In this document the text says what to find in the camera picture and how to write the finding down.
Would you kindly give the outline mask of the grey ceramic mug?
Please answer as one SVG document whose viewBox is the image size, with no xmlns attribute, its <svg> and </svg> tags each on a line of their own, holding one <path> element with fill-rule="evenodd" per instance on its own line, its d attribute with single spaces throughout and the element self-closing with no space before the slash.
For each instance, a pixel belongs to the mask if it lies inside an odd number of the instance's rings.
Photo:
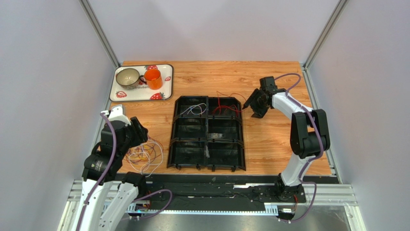
<svg viewBox="0 0 410 231">
<path fill-rule="evenodd" d="M 139 71 L 133 68 L 126 68 L 119 71 L 115 76 L 115 80 L 119 86 L 126 90 L 135 89 L 140 83 L 146 83 L 142 80 Z"/>
</svg>

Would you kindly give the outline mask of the orange translucent cup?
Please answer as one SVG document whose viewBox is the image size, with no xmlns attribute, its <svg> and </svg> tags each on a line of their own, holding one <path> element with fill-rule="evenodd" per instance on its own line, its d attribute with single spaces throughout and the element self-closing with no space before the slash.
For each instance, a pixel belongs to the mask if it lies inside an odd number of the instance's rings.
<svg viewBox="0 0 410 231">
<path fill-rule="evenodd" d="M 163 85 L 161 72 L 158 69 L 147 70 L 144 78 L 148 87 L 152 90 L 158 90 Z"/>
</svg>

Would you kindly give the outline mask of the white strawberry serving tray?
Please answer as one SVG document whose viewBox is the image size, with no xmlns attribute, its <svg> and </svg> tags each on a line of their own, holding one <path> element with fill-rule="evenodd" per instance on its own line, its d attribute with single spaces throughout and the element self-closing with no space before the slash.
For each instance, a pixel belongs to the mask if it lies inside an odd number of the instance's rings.
<svg viewBox="0 0 410 231">
<path fill-rule="evenodd" d="M 145 72 L 153 69 L 158 70 L 162 78 L 162 87 L 156 90 L 151 89 L 144 78 Z M 128 73 L 138 73 L 139 78 L 133 83 L 126 85 L 119 84 L 119 73 L 124 70 Z M 173 74 L 174 68 L 170 64 L 119 67 L 114 73 L 114 80 L 109 98 L 112 102 L 116 103 L 168 100 L 173 95 Z"/>
</svg>

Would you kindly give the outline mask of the black compartment organizer tray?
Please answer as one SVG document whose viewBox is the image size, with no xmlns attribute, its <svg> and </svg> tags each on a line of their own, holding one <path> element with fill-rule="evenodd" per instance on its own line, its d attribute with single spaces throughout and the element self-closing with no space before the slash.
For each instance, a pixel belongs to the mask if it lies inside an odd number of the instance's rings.
<svg viewBox="0 0 410 231">
<path fill-rule="evenodd" d="M 179 97 L 167 167 L 246 170 L 240 101 L 234 97 Z"/>
</svg>

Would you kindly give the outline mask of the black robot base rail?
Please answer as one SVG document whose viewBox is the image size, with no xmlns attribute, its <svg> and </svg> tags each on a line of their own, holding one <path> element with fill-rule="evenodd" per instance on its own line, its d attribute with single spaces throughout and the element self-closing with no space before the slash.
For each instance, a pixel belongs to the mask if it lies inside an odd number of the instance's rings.
<svg viewBox="0 0 410 231">
<path fill-rule="evenodd" d="M 279 195 L 278 176 L 153 174 L 137 198 L 149 209 L 187 211 L 263 211 L 265 203 L 291 207 L 307 201 L 304 188 Z"/>
</svg>

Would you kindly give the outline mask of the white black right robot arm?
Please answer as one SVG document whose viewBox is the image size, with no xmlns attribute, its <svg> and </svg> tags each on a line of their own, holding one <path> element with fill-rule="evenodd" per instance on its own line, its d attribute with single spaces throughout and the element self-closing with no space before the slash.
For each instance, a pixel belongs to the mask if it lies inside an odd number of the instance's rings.
<svg viewBox="0 0 410 231">
<path fill-rule="evenodd" d="M 296 100 L 286 89 L 280 89 L 276 78 L 260 79 L 260 87 L 246 100 L 254 118 L 263 118 L 269 109 L 282 112 L 291 121 L 291 158 L 275 182 L 275 197 L 280 201 L 293 199 L 301 193 L 303 178 L 312 162 L 330 148 L 327 115 L 322 109 L 312 109 Z"/>
</svg>

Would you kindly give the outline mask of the aluminium frame post left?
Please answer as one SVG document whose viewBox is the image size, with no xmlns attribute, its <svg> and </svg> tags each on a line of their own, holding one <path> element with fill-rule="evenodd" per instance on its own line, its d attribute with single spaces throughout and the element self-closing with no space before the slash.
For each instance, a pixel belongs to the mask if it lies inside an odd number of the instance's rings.
<svg viewBox="0 0 410 231">
<path fill-rule="evenodd" d="M 114 49 L 112 48 L 99 20 L 94 12 L 92 5 L 89 0 L 79 0 L 79 3 L 81 4 L 86 16 L 88 17 L 92 27 L 94 28 L 94 31 L 96 32 L 105 52 L 107 53 L 111 63 L 115 68 L 118 68 L 121 66 L 119 59 L 117 58 Z"/>
</svg>

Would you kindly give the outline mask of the aluminium frame post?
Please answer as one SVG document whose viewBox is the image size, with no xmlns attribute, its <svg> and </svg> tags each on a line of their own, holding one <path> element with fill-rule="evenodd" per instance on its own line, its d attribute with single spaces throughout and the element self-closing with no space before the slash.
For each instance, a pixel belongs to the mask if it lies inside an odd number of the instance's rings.
<svg viewBox="0 0 410 231">
<path fill-rule="evenodd" d="M 346 5 L 348 4 L 349 0 L 339 0 L 331 13 L 328 21 L 326 22 L 322 32 L 320 33 L 317 41 L 315 42 L 311 52 L 309 53 L 306 61 L 303 64 L 303 69 L 308 70 L 311 65 L 313 64 L 315 58 L 319 54 L 321 48 L 323 47 L 326 39 L 330 35 L 333 27 L 335 26 L 338 18 L 342 14 L 343 10 L 345 9 Z"/>
<path fill-rule="evenodd" d="M 117 58 L 114 49 L 112 48 L 99 20 L 94 12 L 92 5 L 89 0 L 79 0 L 79 3 L 81 4 L 86 16 L 88 17 L 92 27 L 94 28 L 94 31 L 96 32 L 105 52 L 107 53 L 111 63 L 115 68 L 118 68 L 121 66 L 119 59 Z"/>
</svg>

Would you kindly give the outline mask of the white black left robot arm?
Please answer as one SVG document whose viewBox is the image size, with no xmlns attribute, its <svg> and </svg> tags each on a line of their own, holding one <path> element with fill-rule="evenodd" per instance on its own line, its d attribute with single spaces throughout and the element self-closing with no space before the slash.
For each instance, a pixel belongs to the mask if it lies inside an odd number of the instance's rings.
<svg viewBox="0 0 410 231">
<path fill-rule="evenodd" d="M 81 205 L 76 215 L 74 231 L 113 231 L 126 209 L 138 196 L 147 191 L 146 177 L 128 172 L 122 178 L 116 195 L 104 209 L 107 195 L 113 186 L 122 161 L 130 148 L 148 141 L 148 130 L 136 117 L 128 122 L 109 119 L 101 130 L 101 141 L 84 162 Z"/>
</svg>

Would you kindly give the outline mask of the aluminium frame post right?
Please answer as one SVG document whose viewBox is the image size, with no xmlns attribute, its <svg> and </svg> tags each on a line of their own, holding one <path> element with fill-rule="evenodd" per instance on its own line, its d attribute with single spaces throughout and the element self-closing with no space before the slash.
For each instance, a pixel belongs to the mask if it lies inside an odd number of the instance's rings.
<svg viewBox="0 0 410 231">
<path fill-rule="evenodd" d="M 348 4 L 349 0 L 339 0 L 331 13 L 328 21 L 326 22 L 322 32 L 320 33 L 317 41 L 315 42 L 311 52 L 309 53 L 306 61 L 303 64 L 303 69 L 308 70 L 311 65 L 313 64 L 315 58 L 319 54 L 321 48 L 323 47 L 326 39 L 330 35 L 333 27 L 335 26 L 338 18 L 342 14 L 343 10 L 345 9 L 346 5 Z"/>
</svg>

